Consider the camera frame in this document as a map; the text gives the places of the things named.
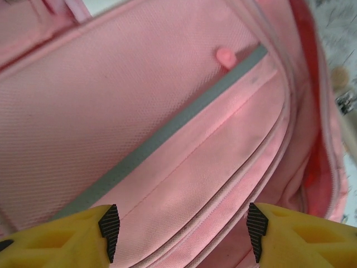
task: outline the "white surface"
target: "white surface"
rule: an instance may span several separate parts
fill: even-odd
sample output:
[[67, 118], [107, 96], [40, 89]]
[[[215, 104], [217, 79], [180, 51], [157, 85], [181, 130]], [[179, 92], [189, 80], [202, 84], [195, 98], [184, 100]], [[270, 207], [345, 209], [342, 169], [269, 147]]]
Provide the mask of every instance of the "white surface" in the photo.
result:
[[127, 2], [128, 0], [83, 0], [92, 17], [95, 17], [104, 11]]

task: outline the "pink backpack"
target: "pink backpack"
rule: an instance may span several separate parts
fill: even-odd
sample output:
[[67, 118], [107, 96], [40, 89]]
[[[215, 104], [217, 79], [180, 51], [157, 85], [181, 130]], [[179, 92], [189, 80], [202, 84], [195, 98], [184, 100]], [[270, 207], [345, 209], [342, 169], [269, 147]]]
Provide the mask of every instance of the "pink backpack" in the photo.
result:
[[255, 265], [252, 201], [341, 219], [304, 1], [120, 2], [1, 2], [2, 234], [116, 204], [111, 267], [233, 268]]

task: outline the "inner pocket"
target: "inner pocket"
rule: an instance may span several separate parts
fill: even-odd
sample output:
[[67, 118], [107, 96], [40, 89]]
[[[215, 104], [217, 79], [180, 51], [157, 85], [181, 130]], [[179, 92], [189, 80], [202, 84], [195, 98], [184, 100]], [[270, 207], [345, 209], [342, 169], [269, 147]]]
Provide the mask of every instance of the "inner pocket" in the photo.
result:
[[179, 233], [242, 166], [250, 166], [284, 99], [281, 75], [260, 46], [60, 215], [83, 209], [107, 189], [94, 205], [117, 204], [122, 228], [116, 264], [135, 265]]

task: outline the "floor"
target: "floor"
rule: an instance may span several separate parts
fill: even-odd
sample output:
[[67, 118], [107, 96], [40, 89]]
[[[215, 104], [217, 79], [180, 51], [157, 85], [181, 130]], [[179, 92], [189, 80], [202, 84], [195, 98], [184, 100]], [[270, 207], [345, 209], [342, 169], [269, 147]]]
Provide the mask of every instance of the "floor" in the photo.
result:
[[[315, 15], [330, 68], [346, 67], [349, 85], [357, 89], [357, 1], [307, 0]], [[344, 155], [349, 196], [342, 222], [357, 227], [357, 167]]]

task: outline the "pink zipper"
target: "pink zipper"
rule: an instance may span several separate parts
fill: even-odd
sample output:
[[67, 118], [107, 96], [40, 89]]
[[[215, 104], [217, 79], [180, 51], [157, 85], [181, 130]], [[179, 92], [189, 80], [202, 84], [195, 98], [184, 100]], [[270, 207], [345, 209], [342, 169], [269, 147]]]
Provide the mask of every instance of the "pink zipper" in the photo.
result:
[[[276, 44], [276, 52], [281, 51], [279, 57], [282, 59], [283, 62], [288, 63], [290, 62], [290, 59], [288, 57], [288, 54], [286, 52], [286, 49], [279, 44], [278, 39], [276, 38], [275, 31], [273, 30], [272, 25], [270, 22], [267, 20], [265, 17], [264, 13], [258, 6], [255, 0], [242, 0], [242, 6], [245, 5], [247, 8], [247, 11], [253, 15], [253, 17], [256, 17], [258, 22], [257, 24], [260, 26], [260, 28], [264, 31], [265, 37], [268, 38], [269, 36], [272, 37], [273, 41]], [[324, 61], [323, 55], [322, 55], [322, 48], [318, 47], [319, 51], [319, 66], [320, 66], [320, 109], [321, 109], [321, 120], [322, 120], [322, 134], [324, 137], [324, 145], [326, 148], [327, 152], [327, 158], [329, 161], [330, 165], [330, 170], [331, 170], [331, 178], [332, 178], [332, 197], [330, 200], [330, 205], [325, 213], [325, 218], [330, 218], [332, 215], [332, 211], [334, 210], [334, 206], [336, 204], [336, 201], [339, 197], [339, 191], [340, 191], [340, 179], [339, 175], [337, 172], [337, 166], [336, 166], [336, 156], [334, 154], [334, 149], [332, 147], [332, 137], [331, 137], [331, 131], [330, 131], [330, 119], [329, 119], [329, 113], [330, 113], [330, 106], [329, 106], [329, 100], [328, 100], [328, 89], [331, 88], [329, 86], [329, 80], [327, 78], [327, 70], [326, 70], [326, 63]]]

